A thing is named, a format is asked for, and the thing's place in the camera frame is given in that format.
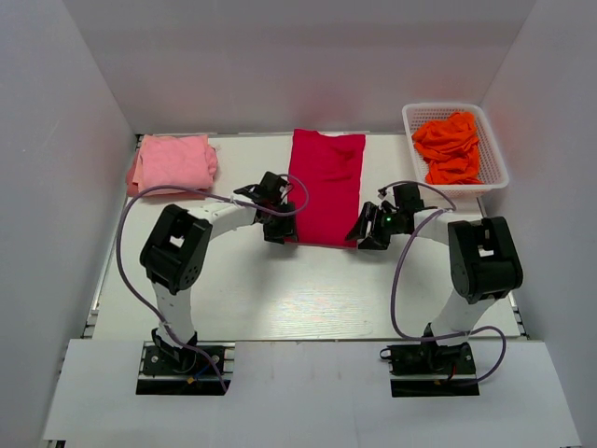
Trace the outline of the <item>crimson red t shirt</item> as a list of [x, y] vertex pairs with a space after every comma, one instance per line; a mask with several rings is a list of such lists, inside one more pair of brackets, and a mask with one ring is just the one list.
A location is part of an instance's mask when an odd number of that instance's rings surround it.
[[301, 183], [289, 194], [297, 206], [298, 241], [304, 245], [354, 248], [346, 235], [360, 212], [360, 188], [366, 136], [329, 136], [296, 129], [288, 172]]

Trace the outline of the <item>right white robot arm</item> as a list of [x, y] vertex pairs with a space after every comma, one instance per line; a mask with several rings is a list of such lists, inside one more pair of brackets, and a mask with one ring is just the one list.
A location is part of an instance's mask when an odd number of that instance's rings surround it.
[[345, 239], [355, 242], [360, 250], [385, 250], [393, 236], [408, 236], [391, 286], [392, 306], [396, 305], [399, 278], [415, 239], [426, 238], [449, 249], [451, 295], [427, 324], [423, 336], [405, 333], [396, 311], [390, 312], [394, 331], [407, 348], [414, 349], [416, 361], [430, 371], [441, 372], [463, 355], [468, 338], [479, 333], [477, 324], [486, 311], [521, 286], [523, 270], [503, 217], [458, 219], [454, 201], [445, 208], [425, 205], [420, 193], [424, 187], [421, 182], [397, 181], [381, 188], [382, 197], [391, 192], [394, 199], [365, 203]]

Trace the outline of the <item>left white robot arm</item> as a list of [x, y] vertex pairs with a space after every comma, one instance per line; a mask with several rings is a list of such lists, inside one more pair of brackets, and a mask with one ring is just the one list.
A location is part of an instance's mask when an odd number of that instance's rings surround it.
[[222, 202], [208, 203], [196, 214], [176, 204], [166, 206], [140, 255], [156, 295], [159, 326], [152, 341], [175, 371], [197, 361], [197, 332], [192, 323], [190, 290], [198, 280], [209, 243], [242, 227], [259, 224], [264, 240], [296, 242], [296, 206], [286, 199], [292, 184], [267, 172], [258, 184], [236, 189]]

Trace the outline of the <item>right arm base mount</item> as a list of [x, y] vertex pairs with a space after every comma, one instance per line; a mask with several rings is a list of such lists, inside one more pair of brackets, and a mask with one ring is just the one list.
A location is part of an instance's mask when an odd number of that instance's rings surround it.
[[477, 370], [468, 343], [388, 345], [380, 359], [389, 365], [393, 398], [448, 398], [479, 395]]

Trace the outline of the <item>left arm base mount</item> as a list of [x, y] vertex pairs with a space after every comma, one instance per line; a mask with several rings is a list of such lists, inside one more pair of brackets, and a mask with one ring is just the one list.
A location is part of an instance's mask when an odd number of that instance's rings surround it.
[[144, 343], [135, 394], [137, 396], [221, 397], [226, 394], [214, 367], [202, 355], [178, 365], [153, 343]]

